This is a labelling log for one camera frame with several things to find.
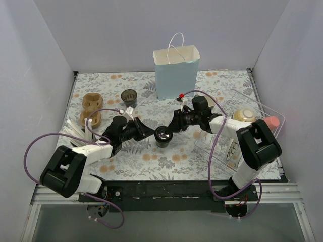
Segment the black plastic cup lid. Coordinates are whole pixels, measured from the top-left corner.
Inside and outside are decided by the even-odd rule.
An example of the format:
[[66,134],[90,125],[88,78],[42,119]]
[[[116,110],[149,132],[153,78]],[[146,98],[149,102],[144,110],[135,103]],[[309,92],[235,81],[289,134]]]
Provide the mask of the black plastic cup lid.
[[168,143],[172,140],[173,133],[166,132],[166,128],[166,126],[159,126],[158,128],[156,128],[154,137],[157,142]]

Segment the dark takeout coffee cup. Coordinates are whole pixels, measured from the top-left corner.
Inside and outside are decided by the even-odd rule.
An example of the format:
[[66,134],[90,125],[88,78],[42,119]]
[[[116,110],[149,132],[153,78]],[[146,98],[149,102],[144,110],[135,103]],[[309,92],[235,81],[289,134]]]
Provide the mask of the dark takeout coffee cup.
[[157,144],[157,146],[158,147],[160,147],[160,148],[165,148],[165,147],[167,147],[168,146],[168,144],[169,144],[169,140],[166,140],[166,141],[160,141],[160,140],[157,140],[156,141],[156,144]]

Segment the light blue paper bag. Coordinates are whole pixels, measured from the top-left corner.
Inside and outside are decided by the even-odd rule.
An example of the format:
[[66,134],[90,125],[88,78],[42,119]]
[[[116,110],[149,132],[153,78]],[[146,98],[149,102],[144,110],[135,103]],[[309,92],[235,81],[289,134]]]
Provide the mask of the light blue paper bag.
[[159,100],[176,98],[195,88],[200,54],[194,45],[184,44],[183,33],[174,34],[166,49],[152,55]]

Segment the brown cardboard cup carrier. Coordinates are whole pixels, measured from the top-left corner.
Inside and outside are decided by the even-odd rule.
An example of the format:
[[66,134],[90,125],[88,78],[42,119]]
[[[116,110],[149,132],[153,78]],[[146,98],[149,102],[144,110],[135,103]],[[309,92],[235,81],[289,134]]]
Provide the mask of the brown cardboard cup carrier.
[[80,114],[79,123],[85,127],[85,119],[92,119],[92,127],[98,128],[101,123],[100,111],[91,115],[94,111],[101,109],[103,106],[103,98],[99,93],[87,93],[82,100],[83,111]]

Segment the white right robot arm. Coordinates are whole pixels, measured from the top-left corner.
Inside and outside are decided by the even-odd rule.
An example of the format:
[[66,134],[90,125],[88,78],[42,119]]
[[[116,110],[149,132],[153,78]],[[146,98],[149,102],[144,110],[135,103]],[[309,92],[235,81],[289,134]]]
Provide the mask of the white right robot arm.
[[192,105],[192,108],[183,105],[174,111],[166,132],[179,133],[189,126],[198,125],[202,130],[215,134],[215,142],[220,135],[237,141],[243,157],[242,164],[229,178],[227,186],[218,191],[210,188],[210,191],[218,199],[242,199],[247,194],[247,188],[257,180],[260,171],[281,156],[280,145],[263,119],[250,123],[228,118],[225,114],[215,114],[204,96],[194,97]]

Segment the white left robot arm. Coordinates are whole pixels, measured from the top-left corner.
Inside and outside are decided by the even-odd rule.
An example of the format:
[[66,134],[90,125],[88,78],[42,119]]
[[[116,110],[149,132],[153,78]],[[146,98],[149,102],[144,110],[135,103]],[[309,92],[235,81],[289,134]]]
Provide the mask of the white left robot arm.
[[115,156],[128,140],[141,141],[154,135],[155,130],[146,126],[139,118],[127,121],[123,116],[113,118],[102,134],[110,143],[104,145],[101,139],[95,145],[69,148],[59,146],[40,176],[40,183],[68,198],[74,193],[90,193],[98,202],[107,197],[103,180],[94,175],[86,175],[84,167]]

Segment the blue-grey ceramic mug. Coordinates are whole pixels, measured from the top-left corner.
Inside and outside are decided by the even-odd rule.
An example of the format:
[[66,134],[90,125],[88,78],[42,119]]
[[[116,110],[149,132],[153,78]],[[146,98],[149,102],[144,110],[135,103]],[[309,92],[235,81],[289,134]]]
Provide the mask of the blue-grey ceramic mug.
[[216,106],[216,102],[217,102],[217,99],[215,97],[209,97],[209,96],[205,96],[207,102],[208,102],[208,107],[213,110],[214,107]]

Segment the clear plastic dish rack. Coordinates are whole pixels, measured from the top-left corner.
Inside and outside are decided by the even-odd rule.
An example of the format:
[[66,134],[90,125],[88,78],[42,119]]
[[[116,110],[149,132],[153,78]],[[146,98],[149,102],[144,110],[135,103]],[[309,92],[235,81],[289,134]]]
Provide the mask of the clear plastic dish rack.
[[225,111],[228,118],[216,118],[212,127],[223,128],[221,134],[201,131],[195,141],[196,150],[214,168],[232,176],[245,161],[261,169],[281,155],[276,139],[285,122],[282,114],[235,89],[220,105],[214,111]]

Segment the white paper napkins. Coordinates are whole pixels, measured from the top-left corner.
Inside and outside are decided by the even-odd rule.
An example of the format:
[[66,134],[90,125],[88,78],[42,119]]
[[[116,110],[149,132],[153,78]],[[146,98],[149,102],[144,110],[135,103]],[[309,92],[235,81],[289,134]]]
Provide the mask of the white paper napkins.
[[[62,133],[80,139],[79,141],[82,141],[84,146],[89,144],[86,141],[93,143],[96,141],[94,134],[90,132],[88,128],[80,128],[78,124],[69,119],[66,121],[66,125],[62,129]],[[67,139],[70,141],[75,138],[67,137]]]

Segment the yellow patterned bowl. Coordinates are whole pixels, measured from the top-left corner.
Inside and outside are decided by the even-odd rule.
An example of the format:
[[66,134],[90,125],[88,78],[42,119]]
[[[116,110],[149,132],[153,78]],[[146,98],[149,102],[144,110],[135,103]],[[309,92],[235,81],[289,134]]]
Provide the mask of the yellow patterned bowl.
[[241,122],[254,122],[255,114],[248,108],[241,108],[233,113],[233,119]]

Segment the pink cylindrical bottle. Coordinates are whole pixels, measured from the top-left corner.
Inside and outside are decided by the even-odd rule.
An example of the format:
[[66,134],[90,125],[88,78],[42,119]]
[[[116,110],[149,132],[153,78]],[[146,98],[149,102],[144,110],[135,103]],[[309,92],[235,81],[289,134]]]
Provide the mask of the pink cylindrical bottle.
[[265,121],[270,130],[275,130],[280,125],[280,121],[276,116],[265,117],[262,120]]

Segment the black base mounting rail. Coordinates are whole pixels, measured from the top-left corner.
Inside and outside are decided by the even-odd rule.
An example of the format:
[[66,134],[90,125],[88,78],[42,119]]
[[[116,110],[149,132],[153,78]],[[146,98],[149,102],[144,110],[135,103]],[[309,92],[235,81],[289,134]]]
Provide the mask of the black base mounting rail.
[[226,207],[256,203],[297,203],[301,195],[296,183],[262,180],[232,198],[216,198],[205,180],[105,181],[98,193],[76,192],[65,198],[39,186],[32,201],[38,204],[99,205],[105,199],[126,211],[211,211],[224,213]]

